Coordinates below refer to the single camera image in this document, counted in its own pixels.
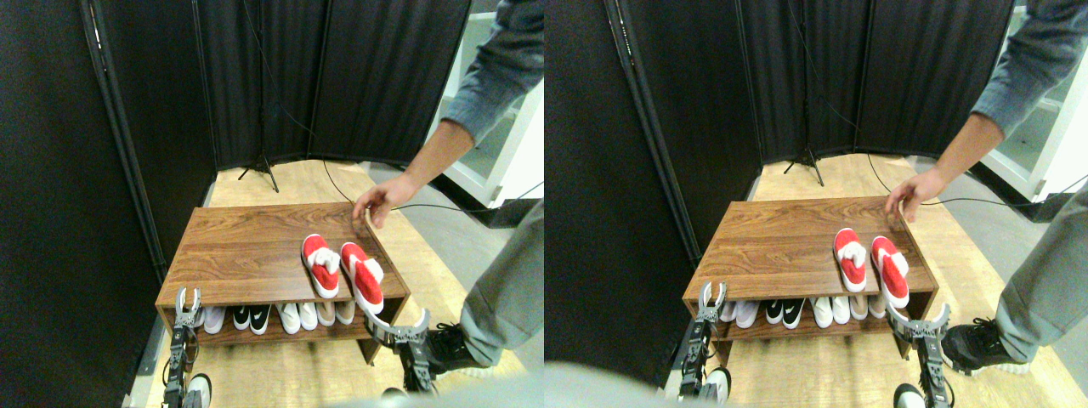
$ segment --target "wooden floor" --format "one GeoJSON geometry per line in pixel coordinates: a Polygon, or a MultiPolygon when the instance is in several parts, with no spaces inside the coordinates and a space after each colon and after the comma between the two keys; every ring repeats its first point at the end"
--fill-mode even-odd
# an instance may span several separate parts
{"type": "MultiPolygon", "coordinates": [[[[873,156],[873,162],[888,187],[915,174],[902,158],[873,156]]],[[[865,154],[820,160],[825,187],[807,168],[794,166],[782,174],[787,165],[764,168],[756,200],[887,194],[865,154]]],[[[1004,282],[952,214],[940,205],[924,206],[911,231],[941,287],[930,314],[948,302],[951,324],[992,318],[1004,282]]],[[[900,383],[917,383],[916,357],[900,359],[890,334],[734,342],[729,359],[734,386],[730,403],[745,407],[888,407],[900,383]]],[[[1024,375],[998,370],[976,378],[951,370],[944,373],[961,407],[1088,407],[1088,398],[1050,347],[1039,350],[1030,373],[1024,375]]]]}
{"type": "MultiPolygon", "coordinates": [[[[252,172],[238,181],[240,169],[219,173],[211,207],[264,206],[334,202],[344,198],[325,175],[321,161],[300,161],[272,168],[280,193],[272,190],[265,174],[252,172]]],[[[374,185],[357,165],[329,162],[329,172],[348,196],[358,197],[374,185]]],[[[431,311],[431,326],[459,320],[466,290],[438,259],[423,237],[404,215],[394,211],[385,227],[375,230],[390,258],[400,270],[412,295],[396,324],[412,324],[421,308],[431,311]]],[[[223,330],[234,330],[230,323],[223,330]]],[[[157,372],[169,357],[163,344],[157,372]]],[[[496,376],[524,371],[514,353],[505,351],[496,376]]],[[[379,351],[368,366],[355,341],[283,343],[205,347],[194,373],[207,373],[212,381],[212,406],[226,407],[317,407],[332,403],[372,398],[387,387],[400,387],[400,360],[388,349],[379,351]]],[[[436,383],[448,391],[479,382],[458,373],[436,383]]],[[[159,407],[162,383],[152,381],[147,407],[159,407]]]]}

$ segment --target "human hand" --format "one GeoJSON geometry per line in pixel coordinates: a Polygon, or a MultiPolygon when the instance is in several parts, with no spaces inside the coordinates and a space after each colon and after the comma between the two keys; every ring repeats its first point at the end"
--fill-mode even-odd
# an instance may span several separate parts
{"type": "Polygon", "coordinates": [[[370,221],[374,227],[381,228],[385,225],[385,215],[394,208],[407,202],[419,189],[421,185],[415,183],[407,175],[398,175],[385,183],[379,184],[359,196],[355,201],[355,210],[351,211],[351,219],[358,220],[366,215],[366,210],[370,210],[370,221]]]}
{"type": "Polygon", "coordinates": [[[929,169],[903,182],[891,190],[888,200],[885,201],[885,213],[894,210],[900,201],[903,202],[903,218],[907,222],[914,222],[915,212],[923,201],[937,197],[937,195],[948,188],[951,178],[941,174],[937,169],[929,169]]]}

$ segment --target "wooden shoe rack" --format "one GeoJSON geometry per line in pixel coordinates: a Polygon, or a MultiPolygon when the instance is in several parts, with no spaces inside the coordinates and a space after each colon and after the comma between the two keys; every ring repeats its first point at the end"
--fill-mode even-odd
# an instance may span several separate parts
{"type": "MultiPolygon", "coordinates": [[[[911,235],[906,222],[883,212],[886,197],[831,198],[784,201],[738,201],[729,206],[721,224],[695,270],[683,301],[694,316],[698,290],[706,282],[725,281],[727,300],[799,299],[825,296],[878,295],[880,286],[871,262],[861,293],[850,293],[842,284],[833,256],[834,235],[851,227],[869,248],[873,238],[891,239],[906,258],[906,281],[911,300],[900,309],[911,319],[926,317],[938,285],[926,259],[911,235]]],[[[812,305],[805,302],[801,324],[793,330],[781,323],[767,323],[763,308],[751,327],[740,329],[735,321],[720,323],[715,345],[725,366],[732,342],[756,338],[834,336],[888,333],[887,319],[869,316],[863,321],[851,318],[846,324],[832,322],[819,329],[812,305]]],[[[900,344],[900,351],[910,351],[900,344]]]]}
{"type": "MultiPolygon", "coordinates": [[[[329,300],[349,300],[354,305],[346,272],[332,299],[321,298],[313,290],[300,256],[302,239],[310,234],[321,234],[337,252],[341,245],[354,242],[378,260],[385,272],[385,307],[378,317],[390,323],[396,321],[410,292],[370,226],[364,222],[353,224],[351,205],[347,202],[195,209],[156,300],[159,316],[166,327],[173,327],[174,301],[182,287],[187,288],[188,305],[194,289],[199,287],[203,307],[329,300]]],[[[332,326],[318,324],[312,331],[299,329],[298,333],[287,334],[273,307],[262,335],[235,329],[230,314],[219,333],[208,334],[199,327],[196,335],[200,346],[355,339],[367,362],[371,362],[379,345],[367,332],[364,321],[366,316],[356,306],[351,324],[337,321],[332,326]]]]}

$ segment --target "black sneaker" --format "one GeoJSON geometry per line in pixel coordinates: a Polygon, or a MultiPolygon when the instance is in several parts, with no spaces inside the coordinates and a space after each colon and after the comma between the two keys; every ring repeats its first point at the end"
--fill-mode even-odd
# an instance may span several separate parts
{"type": "Polygon", "coordinates": [[[782,321],[781,300],[764,300],[763,306],[767,309],[767,323],[778,324],[782,321]]]}
{"type": "MultiPolygon", "coordinates": [[[[428,361],[431,364],[431,375],[436,378],[453,370],[489,368],[472,358],[465,345],[465,332],[461,331],[460,323],[438,323],[438,330],[428,331],[426,347],[431,349],[431,360],[428,361]]],[[[466,374],[480,373],[466,371],[466,374]]]]}
{"type": "Polygon", "coordinates": [[[782,300],[782,325],[786,329],[798,329],[801,323],[801,310],[805,308],[805,299],[782,300]]]}
{"type": "Polygon", "coordinates": [[[272,313],[272,305],[257,305],[249,308],[249,330],[254,334],[261,335],[269,329],[269,314],[272,313]]]}
{"type": "Polygon", "coordinates": [[[973,322],[949,329],[941,339],[945,364],[967,376],[975,376],[990,366],[1014,374],[1028,371],[1028,363],[1013,360],[1005,351],[993,320],[975,318],[973,322]]]}
{"type": "Polygon", "coordinates": [[[247,306],[232,307],[231,314],[234,316],[234,329],[237,330],[249,329],[249,307],[247,306]]]}

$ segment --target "gray pants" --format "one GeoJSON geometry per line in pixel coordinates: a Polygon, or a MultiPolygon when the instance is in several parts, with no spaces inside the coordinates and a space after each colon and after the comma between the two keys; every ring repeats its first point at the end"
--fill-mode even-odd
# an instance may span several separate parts
{"type": "Polygon", "coordinates": [[[544,201],[521,220],[461,309],[465,343],[477,361],[494,366],[504,349],[544,329],[544,201]]]}
{"type": "Polygon", "coordinates": [[[1054,217],[998,305],[1009,355],[1021,362],[1061,338],[1088,314],[1088,186],[1054,217]]]}

